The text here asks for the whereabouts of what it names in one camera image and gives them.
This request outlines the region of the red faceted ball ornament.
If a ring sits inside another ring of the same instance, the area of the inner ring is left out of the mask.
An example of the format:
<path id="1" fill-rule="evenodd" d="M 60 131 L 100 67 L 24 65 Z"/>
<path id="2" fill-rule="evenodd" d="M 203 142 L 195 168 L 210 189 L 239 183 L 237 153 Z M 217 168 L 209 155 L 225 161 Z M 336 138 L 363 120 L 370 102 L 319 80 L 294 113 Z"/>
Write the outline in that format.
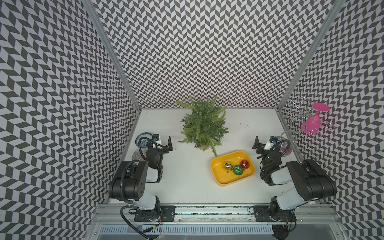
<path id="1" fill-rule="evenodd" d="M 246 170 L 250 167 L 250 162 L 248 160 L 242 160 L 240 162 L 240 166 L 243 168 L 243 170 Z"/>

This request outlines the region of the green glitter ball ornament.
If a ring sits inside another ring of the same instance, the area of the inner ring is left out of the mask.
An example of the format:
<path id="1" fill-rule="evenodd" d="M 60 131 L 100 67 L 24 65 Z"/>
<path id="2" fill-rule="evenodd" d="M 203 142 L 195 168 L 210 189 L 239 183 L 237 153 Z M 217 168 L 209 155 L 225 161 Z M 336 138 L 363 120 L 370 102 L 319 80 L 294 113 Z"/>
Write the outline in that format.
<path id="1" fill-rule="evenodd" d="M 236 176 L 241 176 L 244 173 L 244 168 L 241 165 L 236 165 L 233 167 L 233 173 Z"/>

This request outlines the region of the gold shiny ball ornament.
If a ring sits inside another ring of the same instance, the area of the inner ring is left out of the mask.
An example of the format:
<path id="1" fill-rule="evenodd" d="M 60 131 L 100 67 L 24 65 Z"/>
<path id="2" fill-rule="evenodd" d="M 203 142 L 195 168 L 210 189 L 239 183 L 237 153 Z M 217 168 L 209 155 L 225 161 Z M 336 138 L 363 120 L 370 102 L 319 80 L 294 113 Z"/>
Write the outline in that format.
<path id="1" fill-rule="evenodd" d="M 232 171 L 233 170 L 233 165 L 231 164 L 231 163 L 225 163 L 224 164 L 224 169 L 226 170 L 226 171 Z"/>

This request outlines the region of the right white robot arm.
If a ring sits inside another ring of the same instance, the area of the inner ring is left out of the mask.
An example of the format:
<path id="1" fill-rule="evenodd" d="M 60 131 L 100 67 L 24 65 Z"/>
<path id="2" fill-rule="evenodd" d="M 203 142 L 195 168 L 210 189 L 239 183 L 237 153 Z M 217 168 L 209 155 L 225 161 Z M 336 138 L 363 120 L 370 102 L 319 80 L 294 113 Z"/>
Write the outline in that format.
<path id="1" fill-rule="evenodd" d="M 253 206 L 257 222 L 294 222 L 296 208 L 314 200 L 335 196 L 336 182 L 313 160 L 286 162 L 282 157 L 291 147 L 287 139 L 271 136 L 266 144 L 255 138 L 253 149 L 260 156 L 260 178 L 268 186 L 293 183 L 293 187 L 271 198 L 269 205 Z"/>

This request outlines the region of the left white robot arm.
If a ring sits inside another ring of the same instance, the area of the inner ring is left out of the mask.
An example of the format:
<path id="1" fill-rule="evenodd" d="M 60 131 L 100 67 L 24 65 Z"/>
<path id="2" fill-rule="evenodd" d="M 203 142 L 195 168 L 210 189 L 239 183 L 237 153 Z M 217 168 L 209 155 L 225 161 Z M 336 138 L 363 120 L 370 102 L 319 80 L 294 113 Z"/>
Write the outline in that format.
<path id="1" fill-rule="evenodd" d="M 129 204 L 139 211 L 161 214 L 159 197 L 146 190 L 147 183 L 159 183 L 163 176 L 163 158 L 173 151 L 171 137 L 163 145 L 160 135 L 141 134 L 136 139 L 138 157 L 120 163 L 109 185 L 109 197 Z"/>

